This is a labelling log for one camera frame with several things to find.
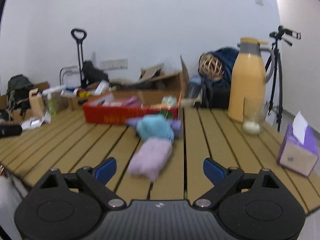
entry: wicker basket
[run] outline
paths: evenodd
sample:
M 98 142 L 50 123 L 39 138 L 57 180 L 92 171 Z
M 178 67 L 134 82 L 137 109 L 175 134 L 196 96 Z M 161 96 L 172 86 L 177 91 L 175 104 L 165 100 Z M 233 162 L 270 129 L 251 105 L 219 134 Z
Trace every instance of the wicker basket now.
M 199 72 L 212 81 L 219 81 L 223 77 L 223 66 L 220 60 L 211 54 L 202 54 L 199 60 Z

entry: beige bottle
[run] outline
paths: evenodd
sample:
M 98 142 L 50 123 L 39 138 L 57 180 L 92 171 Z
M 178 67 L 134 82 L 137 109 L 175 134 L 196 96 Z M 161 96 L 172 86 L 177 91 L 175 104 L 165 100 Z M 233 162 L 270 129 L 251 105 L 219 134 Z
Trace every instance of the beige bottle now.
M 266 41 L 247 37 L 241 38 L 240 41 L 241 43 L 238 44 L 240 53 L 232 70 L 228 116 L 242 122 L 244 98 L 256 99 L 257 104 L 262 105 L 266 83 L 270 80 L 275 68 L 275 56 L 271 49 L 260 47 L 260 44 L 268 44 Z M 268 76 L 261 51 L 271 53 L 271 68 Z

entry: thermos lid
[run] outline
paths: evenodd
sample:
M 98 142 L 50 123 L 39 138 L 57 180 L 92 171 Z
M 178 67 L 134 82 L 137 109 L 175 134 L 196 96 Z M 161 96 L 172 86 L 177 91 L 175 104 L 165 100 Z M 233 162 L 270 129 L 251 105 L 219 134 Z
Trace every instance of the thermos lid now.
M 268 42 L 267 41 L 259 41 L 258 39 L 256 38 L 251 38 L 251 37 L 243 37 L 240 39 L 241 43 L 251 43 L 251 44 L 264 44 L 264 45 L 268 45 Z

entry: red box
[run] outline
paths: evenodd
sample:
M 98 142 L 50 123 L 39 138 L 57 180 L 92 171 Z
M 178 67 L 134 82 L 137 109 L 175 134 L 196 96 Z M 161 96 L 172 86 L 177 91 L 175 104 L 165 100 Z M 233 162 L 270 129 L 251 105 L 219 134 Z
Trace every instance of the red box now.
M 101 103 L 108 97 L 129 98 L 137 96 L 143 103 L 137 106 L 102 106 Z M 164 96 L 177 98 L 177 107 L 159 108 L 154 105 L 160 104 Z M 141 90 L 141 91 L 115 91 L 108 92 L 84 103 L 83 110 L 85 119 L 89 123 L 125 124 L 125 121 L 133 117 L 142 117 L 146 114 L 163 114 L 168 119 L 177 119 L 180 111 L 181 92 L 166 90 Z

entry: white contents in glass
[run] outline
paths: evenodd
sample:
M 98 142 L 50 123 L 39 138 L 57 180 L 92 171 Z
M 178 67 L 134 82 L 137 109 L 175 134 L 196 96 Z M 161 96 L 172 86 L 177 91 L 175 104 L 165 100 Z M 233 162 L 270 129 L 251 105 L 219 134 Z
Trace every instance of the white contents in glass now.
M 244 121 L 243 129 L 249 134 L 258 134 L 260 133 L 260 125 L 254 121 Z

